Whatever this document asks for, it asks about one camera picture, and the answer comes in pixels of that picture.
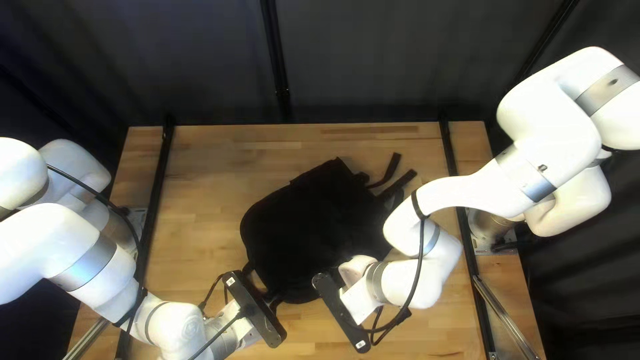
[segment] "wooden tabletop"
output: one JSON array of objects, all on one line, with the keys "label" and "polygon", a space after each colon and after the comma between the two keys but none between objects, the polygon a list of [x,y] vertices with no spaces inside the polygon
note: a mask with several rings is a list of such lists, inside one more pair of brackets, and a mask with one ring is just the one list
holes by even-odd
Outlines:
[{"label": "wooden tabletop", "polygon": [[[452,122],[450,128],[461,174],[473,173],[491,159],[482,122]],[[129,129],[111,196],[115,204],[146,205],[160,144],[160,127]],[[393,152],[403,155],[396,177],[410,168],[418,173],[405,193],[448,176],[440,130],[434,122],[177,127],[147,288],[163,300],[199,303],[218,274],[247,262],[239,223],[253,203],[336,156],[354,173],[364,171],[372,180],[380,179]],[[432,219],[460,237],[453,209],[438,211]],[[483,279],[544,357],[518,256],[479,256],[477,260]],[[484,359],[471,289],[462,256],[436,305],[412,311],[409,320],[364,355],[353,350],[322,300],[282,304],[278,319],[288,333],[284,343],[271,349],[260,341],[230,358]],[[223,305],[219,288],[206,311],[213,315]],[[394,313],[393,309],[385,312],[389,318]],[[96,318],[91,309],[81,307],[70,346]],[[108,328],[84,358],[112,360],[118,333]],[[133,343],[132,359],[154,359],[158,354],[150,345]]]}]

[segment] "dark backdrop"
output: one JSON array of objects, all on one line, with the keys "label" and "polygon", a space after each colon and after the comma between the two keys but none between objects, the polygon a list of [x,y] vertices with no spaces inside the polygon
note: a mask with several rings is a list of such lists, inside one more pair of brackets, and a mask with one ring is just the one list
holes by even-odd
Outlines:
[{"label": "dark backdrop", "polygon": [[[292,121],[434,120],[446,109],[491,128],[565,2],[276,0]],[[631,0],[580,1],[533,69],[600,45],[639,71],[638,11]],[[160,124],[167,111],[179,124],[280,122],[264,26],[259,0],[7,0],[0,135],[37,147],[69,138],[114,171],[127,127]],[[508,144],[500,131],[490,140],[496,151]],[[605,213],[521,249],[550,359],[634,354],[638,161],[628,152],[607,165]],[[76,307],[47,287],[0,307],[8,358],[59,359]],[[60,336],[34,347],[27,334],[53,333],[42,319]]]}]

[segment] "black backpack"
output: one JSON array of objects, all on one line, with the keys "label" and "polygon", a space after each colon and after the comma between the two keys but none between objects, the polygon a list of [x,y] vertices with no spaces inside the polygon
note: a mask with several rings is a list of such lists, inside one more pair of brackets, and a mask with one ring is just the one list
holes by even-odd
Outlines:
[{"label": "black backpack", "polygon": [[[256,202],[240,224],[249,259],[243,272],[255,269],[278,303],[302,304],[318,298],[311,285],[315,274],[330,272],[341,282],[337,267],[352,256],[382,260],[391,249],[383,224],[416,173],[409,170],[377,196],[369,189],[386,183],[399,161],[394,153],[384,178],[367,186],[367,174],[352,174],[335,158]],[[392,197],[389,209],[385,203]]]}]

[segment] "black pole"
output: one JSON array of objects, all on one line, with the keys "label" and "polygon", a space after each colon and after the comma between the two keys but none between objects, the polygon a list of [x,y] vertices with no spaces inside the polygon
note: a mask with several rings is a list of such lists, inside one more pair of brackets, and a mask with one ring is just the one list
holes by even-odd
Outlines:
[{"label": "black pole", "polygon": [[[453,146],[451,144],[451,134],[449,132],[449,121],[443,112],[438,114],[438,123],[440,124],[440,136],[442,136],[442,145],[444,147],[444,155],[447,160],[447,168],[449,170],[449,176],[458,176],[458,166],[456,165],[456,156],[453,152]],[[469,221],[467,218],[467,212],[465,208],[457,207],[456,215],[458,216],[458,225],[460,226],[460,235],[462,237],[462,246],[465,249],[465,259],[467,260],[467,270],[469,272],[469,284],[471,291],[474,294],[474,302],[476,304],[476,315],[478,317],[478,324],[480,325],[480,333],[482,335],[482,342],[484,346],[484,354],[487,360],[492,360],[489,357],[490,352],[495,352],[495,345],[493,344],[493,335],[491,332],[491,325],[489,323],[489,314],[486,311],[486,304],[482,295],[478,293],[476,287],[473,285],[473,276],[479,275],[478,264],[476,261],[476,253],[474,252],[474,246],[471,242],[471,230],[469,229]]]},{"label": "black pole", "polygon": [[[140,284],[144,285],[147,276],[147,264],[149,262],[149,250],[151,249],[151,241],[156,230],[157,214],[160,209],[160,200],[162,196],[162,187],[164,183],[164,174],[169,161],[169,152],[171,151],[171,142],[173,140],[173,130],[175,129],[175,118],[173,115],[167,115],[164,119],[162,132],[162,146],[160,148],[160,157],[156,167],[156,175],[154,184],[151,187],[151,196],[149,197],[149,206],[147,208],[147,219],[142,228],[140,236],[140,249],[138,249],[138,260],[136,261],[136,272],[133,275]],[[118,339],[118,348],[116,349],[116,360],[127,360],[129,358],[131,337],[125,331],[120,331]]]},{"label": "black pole", "polygon": [[[534,44],[531,51],[529,51],[529,55],[527,55],[527,58],[522,63],[522,66],[515,74],[515,76],[513,76],[513,79],[511,80],[509,86],[505,89],[504,93],[502,94],[503,96],[506,95],[509,90],[519,84],[531,73],[531,69],[533,68],[533,66],[536,64],[536,62],[538,62],[540,56],[542,56],[551,41],[553,41],[553,39],[556,37],[556,35],[560,31],[560,28],[562,28],[562,25],[567,20],[569,15],[571,15],[571,12],[573,11],[573,9],[575,9],[579,2],[580,0],[564,0],[562,4],[558,6],[558,9],[547,24],[544,32],[542,33],[542,35],[540,35],[538,41]],[[505,134],[498,126],[495,115],[493,115],[490,121],[485,123],[485,125],[486,131],[489,135],[489,139],[492,143],[491,148],[493,155],[498,155],[500,151],[504,150],[511,143],[511,140],[509,139],[507,134]]]},{"label": "black pole", "polygon": [[575,9],[576,5],[578,5],[579,2],[580,0],[564,0],[563,3],[560,4],[560,7],[558,7],[558,9],[556,10],[556,13],[551,18],[551,21],[549,21],[549,24],[545,28],[545,31],[542,33],[542,36],[540,36],[540,38],[536,42],[536,45],[534,45],[533,49],[531,49],[531,52],[520,67],[520,70],[518,70],[518,72],[516,73],[516,76],[513,77],[513,81],[509,86],[509,90],[511,90],[514,86],[516,86],[519,82],[524,80],[529,75],[529,73],[531,72],[531,68],[533,68],[533,65],[535,65],[538,59],[540,59],[542,53],[545,51],[551,41],[556,37],[558,31],[560,31],[560,28],[562,28],[562,25],[567,20],[569,15],[571,15],[571,12],[573,11],[573,9]]},{"label": "black pole", "polygon": [[280,41],[280,26],[278,25],[278,12],[275,0],[260,0],[262,8],[262,21],[264,31],[267,36],[267,46],[269,47],[269,57],[271,58],[271,70],[273,71],[273,81],[276,86],[276,98],[280,116],[284,122],[292,118],[291,102],[289,97],[289,82],[287,80],[287,69],[284,64],[282,54],[282,41]]}]

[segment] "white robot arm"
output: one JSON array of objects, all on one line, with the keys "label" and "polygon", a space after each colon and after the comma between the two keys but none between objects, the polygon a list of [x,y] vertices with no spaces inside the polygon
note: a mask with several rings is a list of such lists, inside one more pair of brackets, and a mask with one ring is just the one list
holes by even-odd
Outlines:
[{"label": "white robot arm", "polygon": [[[602,144],[640,148],[639,77],[598,47],[541,70],[501,101],[497,120],[513,145],[469,176],[445,177],[416,191],[387,218],[387,241],[409,260],[356,258],[341,266],[348,284],[340,299],[356,323],[384,303],[402,305],[412,287],[419,249],[418,210],[464,206],[504,218],[524,213],[535,233],[565,231],[606,208],[611,192],[597,166]],[[461,254],[459,241],[426,220],[426,254],[410,307],[432,306]]]},{"label": "white robot arm", "polygon": [[[110,322],[134,307],[138,282],[133,257],[68,208],[31,206],[0,222],[0,236],[0,304],[48,279]],[[238,311],[234,300],[205,321],[193,304],[166,302],[148,293],[134,317],[120,327],[133,321],[131,335],[159,347],[161,359],[185,360]],[[253,325],[241,318],[197,359],[224,359],[259,339]]]},{"label": "white robot arm", "polygon": [[[106,207],[94,206],[93,195],[69,180],[51,171],[47,174],[47,163],[97,191],[109,183],[109,173],[67,140],[55,140],[38,152],[24,142],[0,138],[0,149],[4,151],[0,157],[3,216],[22,205],[20,212],[0,222],[0,304],[21,296],[40,279],[48,279],[110,322],[117,322],[134,307],[138,291],[133,278],[135,249],[127,248],[131,242],[128,229],[124,241],[97,229],[94,223],[111,221],[105,221],[109,218]],[[203,319],[193,304],[162,301],[148,293],[133,318],[120,327],[126,329],[133,321],[131,335],[159,347],[161,359],[185,360],[239,310],[233,300],[218,316]],[[259,339],[252,323],[240,318],[197,359],[224,359]]]}]

